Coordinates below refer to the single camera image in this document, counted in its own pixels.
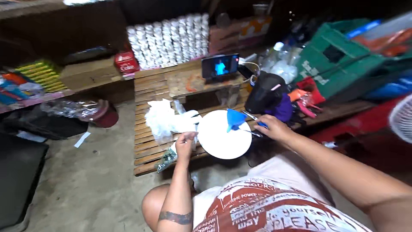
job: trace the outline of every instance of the smartphone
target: smartphone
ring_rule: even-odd
[[[211,79],[237,72],[239,54],[218,55],[202,59],[202,76]]]

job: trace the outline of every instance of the knee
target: knee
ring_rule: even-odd
[[[160,185],[151,189],[142,200],[142,214],[147,220],[148,217],[158,215],[162,209],[163,202],[166,198],[169,184]]]

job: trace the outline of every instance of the hand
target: hand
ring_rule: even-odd
[[[254,126],[254,128],[273,140],[286,142],[294,134],[294,132],[286,124],[272,115],[262,115],[257,121],[265,123],[269,129],[259,125]]]
[[[192,143],[197,132],[184,132],[180,135],[176,141],[176,151],[178,153],[178,161],[190,160],[190,154],[192,153]]]

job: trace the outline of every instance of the white fan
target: white fan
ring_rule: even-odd
[[[412,143],[412,94],[400,101],[392,110],[389,125],[397,136]]]

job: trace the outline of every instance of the green plastic bin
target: green plastic bin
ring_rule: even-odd
[[[302,50],[295,81],[313,76],[319,92],[329,102],[345,102],[395,78],[393,75],[387,78],[388,75],[412,67],[410,52],[394,58],[371,54],[367,47],[346,38],[346,33],[368,22],[368,19],[354,19],[324,23]],[[336,68],[318,75],[332,67]],[[350,91],[353,85],[358,85],[356,92]]]

